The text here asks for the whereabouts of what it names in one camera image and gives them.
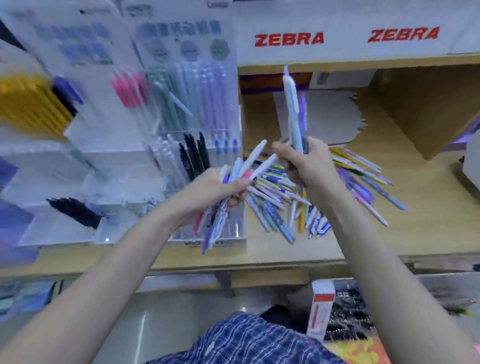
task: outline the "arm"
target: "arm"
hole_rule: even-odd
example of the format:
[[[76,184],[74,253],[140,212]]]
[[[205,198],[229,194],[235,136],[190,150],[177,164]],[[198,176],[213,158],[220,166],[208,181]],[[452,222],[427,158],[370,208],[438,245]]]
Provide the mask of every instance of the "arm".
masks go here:
[[[309,142],[309,155],[280,143],[274,144],[274,150],[295,165],[291,178],[305,182],[312,202],[332,224],[390,360],[396,364],[480,363],[468,336],[380,240],[338,177],[328,146],[317,139]]]
[[[0,352],[0,363],[91,363],[131,295],[182,221],[245,189],[221,184],[209,169],[185,190],[140,219],[113,251],[45,307]]]

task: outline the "person's left hand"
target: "person's left hand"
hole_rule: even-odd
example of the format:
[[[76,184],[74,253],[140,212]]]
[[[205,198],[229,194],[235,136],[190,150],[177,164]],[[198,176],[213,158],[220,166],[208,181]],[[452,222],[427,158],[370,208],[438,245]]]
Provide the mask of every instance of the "person's left hand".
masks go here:
[[[247,196],[246,188],[252,184],[247,178],[223,184],[220,169],[209,168],[183,190],[172,196],[166,204],[180,213],[180,224],[188,223],[220,200],[230,197],[232,208]]]

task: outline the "person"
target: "person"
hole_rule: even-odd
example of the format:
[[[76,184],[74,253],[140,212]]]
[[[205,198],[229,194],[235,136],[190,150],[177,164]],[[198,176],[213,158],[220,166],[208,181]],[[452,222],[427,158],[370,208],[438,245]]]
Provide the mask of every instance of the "person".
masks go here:
[[[290,179],[332,225],[335,237],[394,364],[480,363],[469,338],[382,243],[375,228],[340,181],[328,146],[309,138],[307,155],[274,142]],[[209,169],[140,219],[112,252],[34,317],[0,352],[0,363],[90,363],[130,296],[169,236],[217,201],[245,197],[246,179],[219,181]],[[320,342],[261,317],[237,313],[220,322],[182,353],[153,360],[161,364],[343,363]]]

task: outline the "person's right hand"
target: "person's right hand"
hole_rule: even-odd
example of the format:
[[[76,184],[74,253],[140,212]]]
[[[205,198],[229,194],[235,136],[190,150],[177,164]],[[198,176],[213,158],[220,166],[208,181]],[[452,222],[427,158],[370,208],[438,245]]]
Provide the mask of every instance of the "person's right hand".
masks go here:
[[[273,142],[273,151],[280,157],[288,177],[292,182],[305,184],[309,193],[313,192],[312,188],[323,196],[338,191],[343,183],[333,165],[328,145],[309,136],[306,139],[308,154],[302,154],[288,144]]]

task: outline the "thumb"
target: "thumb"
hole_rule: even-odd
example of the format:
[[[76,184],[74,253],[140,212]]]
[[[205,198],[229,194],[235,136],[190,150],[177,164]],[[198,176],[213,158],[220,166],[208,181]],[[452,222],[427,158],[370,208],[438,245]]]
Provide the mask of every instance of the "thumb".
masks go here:
[[[281,142],[273,142],[273,151],[280,157],[292,162],[296,167],[302,164],[303,154],[298,150],[293,149],[291,146]]]
[[[240,178],[239,180],[234,180],[230,183],[223,184],[223,190],[225,191],[225,195],[230,196],[232,194],[238,194],[248,186],[252,184],[252,181],[248,178]]]

